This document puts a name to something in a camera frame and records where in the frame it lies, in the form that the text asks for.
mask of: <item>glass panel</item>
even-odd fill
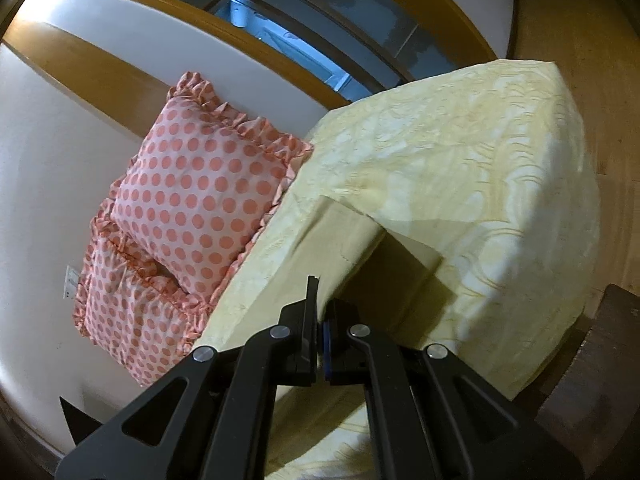
[[[431,34],[421,28],[415,29],[397,59],[416,79],[444,74],[457,68],[436,47]]]
[[[259,11],[260,7],[251,0],[222,0],[210,12],[281,52],[343,97],[355,100],[372,95],[327,56]]]
[[[414,20],[393,0],[325,0],[392,56],[414,30]]]

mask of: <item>wall outlet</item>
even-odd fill
[[[71,266],[66,266],[65,273],[65,290],[63,298],[74,298],[76,296],[76,289],[78,288],[78,282],[80,281],[80,273]]]

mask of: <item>black triangular object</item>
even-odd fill
[[[69,433],[71,433],[71,438],[76,446],[101,427],[101,422],[82,410],[78,410],[62,397],[60,397],[60,405],[62,406],[62,412],[65,414],[66,426],[69,428]]]

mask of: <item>wooden floor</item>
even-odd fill
[[[608,283],[640,295],[640,39],[616,0],[518,0],[514,54],[555,62],[584,118],[600,186],[593,317]]]

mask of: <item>metal bolt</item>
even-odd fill
[[[449,354],[449,350],[439,343],[427,346],[427,355],[431,359],[444,359]]]
[[[349,332],[354,337],[366,337],[371,333],[371,329],[367,325],[363,325],[362,323],[358,323],[357,325],[353,325]]]
[[[289,334],[291,334],[291,329],[284,325],[276,325],[269,330],[269,335],[274,339],[283,339]]]
[[[211,346],[199,346],[193,351],[193,360],[199,363],[209,361],[216,354]]]

